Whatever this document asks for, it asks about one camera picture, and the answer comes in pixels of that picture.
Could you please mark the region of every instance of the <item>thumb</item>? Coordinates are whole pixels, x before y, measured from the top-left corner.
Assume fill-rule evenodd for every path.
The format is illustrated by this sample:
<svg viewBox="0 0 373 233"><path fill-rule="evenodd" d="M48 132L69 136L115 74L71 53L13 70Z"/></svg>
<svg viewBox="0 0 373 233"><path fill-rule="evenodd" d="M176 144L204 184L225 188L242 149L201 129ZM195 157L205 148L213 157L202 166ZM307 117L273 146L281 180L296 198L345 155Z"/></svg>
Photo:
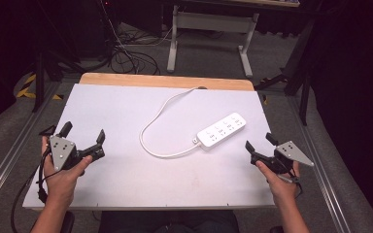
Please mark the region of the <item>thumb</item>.
<svg viewBox="0 0 373 233"><path fill-rule="evenodd" d="M85 156L77 165L75 165L75 167L73 167L70 170L71 174L74 177L79 177L84 172L84 170L87 168L87 166L89 166L91 162L92 162L92 156L91 155Z"/></svg>
<svg viewBox="0 0 373 233"><path fill-rule="evenodd" d="M269 183L277 178L277 175L273 173L263 162L258 160L256 162L256 167L258 167L259 171L265 176Z"/></svg>

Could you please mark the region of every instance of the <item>person's arm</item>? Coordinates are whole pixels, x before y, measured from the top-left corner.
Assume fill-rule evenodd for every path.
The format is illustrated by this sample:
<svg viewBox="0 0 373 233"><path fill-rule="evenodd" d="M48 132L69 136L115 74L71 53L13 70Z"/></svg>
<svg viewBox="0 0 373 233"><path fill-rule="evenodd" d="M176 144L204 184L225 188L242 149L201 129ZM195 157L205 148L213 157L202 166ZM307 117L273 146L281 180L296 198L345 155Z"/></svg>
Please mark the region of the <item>person's arm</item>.
<svg viewBox="0 0 373 233"><path fill-rule="evenodd" d="M275 205L278 207L283 220L284 232L310 232L295 202L296 184L284 182L261 161L258 161L256 166L269 183ZM293 169L295 174L299 176L298 162L293 163Z"/></svg>
<svg viewBox="0 0 373 233"><path fill-rule="evenodd" d="M47 138L42 139L42 151L47 147ZM65 213L74 199L74 190L78 177L92 161L92 156L87 156L75 167L67 171L61 171L47 178L48 199L44 209L41 211L31 232L60 232ZM44 174L53 174L54 168L51 158L46 157L44 163Z"/></svg>

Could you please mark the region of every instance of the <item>white power strip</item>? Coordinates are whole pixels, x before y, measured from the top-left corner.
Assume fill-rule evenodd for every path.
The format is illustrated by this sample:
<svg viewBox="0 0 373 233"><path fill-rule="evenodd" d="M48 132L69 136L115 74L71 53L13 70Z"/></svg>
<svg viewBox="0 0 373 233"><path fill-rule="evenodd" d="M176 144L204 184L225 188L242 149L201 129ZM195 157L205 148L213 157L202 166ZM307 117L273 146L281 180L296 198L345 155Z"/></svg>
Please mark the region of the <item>white power strip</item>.
<svg viewBox="0 0 373 233"><path fill-rule="evenodd" d="M246 123L239 114L233 113L197 133L194 143L200 143L200 147L208 151L243 129Z"/></svg>

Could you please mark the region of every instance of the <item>forearm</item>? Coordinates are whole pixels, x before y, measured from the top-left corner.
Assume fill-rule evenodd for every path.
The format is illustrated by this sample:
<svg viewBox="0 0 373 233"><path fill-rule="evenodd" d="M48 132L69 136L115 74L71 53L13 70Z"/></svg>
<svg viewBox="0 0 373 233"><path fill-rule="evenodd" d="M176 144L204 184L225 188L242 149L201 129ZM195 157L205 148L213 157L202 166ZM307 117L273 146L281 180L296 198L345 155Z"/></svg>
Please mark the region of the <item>forearm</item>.
<svg viewBox="0 0 373 233"><path fill-rule="evenodd" d="M64 207L64 205L58 205L57 203L47 202L47 205L41 211L31 232L60 232L67 208L68 207Z"/></svg>
<svg viewBox="0 0 373 233"><path fill-rule="evenodd" d="M279 206L283 219L283 228L286 233L308 233L307 225L299 213L295 200L287 201Z"/></svg>

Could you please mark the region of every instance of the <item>human hand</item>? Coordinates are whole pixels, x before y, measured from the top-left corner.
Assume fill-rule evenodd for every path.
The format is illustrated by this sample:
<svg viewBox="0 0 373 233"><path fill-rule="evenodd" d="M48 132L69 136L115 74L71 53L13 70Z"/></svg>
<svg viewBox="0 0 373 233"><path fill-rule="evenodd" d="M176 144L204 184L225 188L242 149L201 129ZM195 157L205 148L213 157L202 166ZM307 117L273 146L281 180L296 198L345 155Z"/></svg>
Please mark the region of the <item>human hand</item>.
<svg viewBox="0 0 373 233"><path fill-rule="evenodd" d="M266 180L268 181L269 188L271 189L272 195L274 197L274 203L277 207L284 207L286 204L292 204L295 202L295 195L297 190L297 186L295 183L288 183L283 181L277 176L277 174L272 172L260 160L256 162L256 167L258 167L259 171L265 176ZM293 170L296 176L299 177L299 163L297 161L293 162Z"/></svg>
<svg viewBox="0 0 373 233"><path fill-rule="evenodd" d="M47 149L48 138L42 138L42 153ZM55 205L58 208L67 209L74 200L74 190L78 177L85 168L91 163L92 156L84 157L80 163L70 170L62 170L57 174L46 179L48 186L47 205ZM55 173L52 159L47 156L44 163L45 177Z"/></svg>

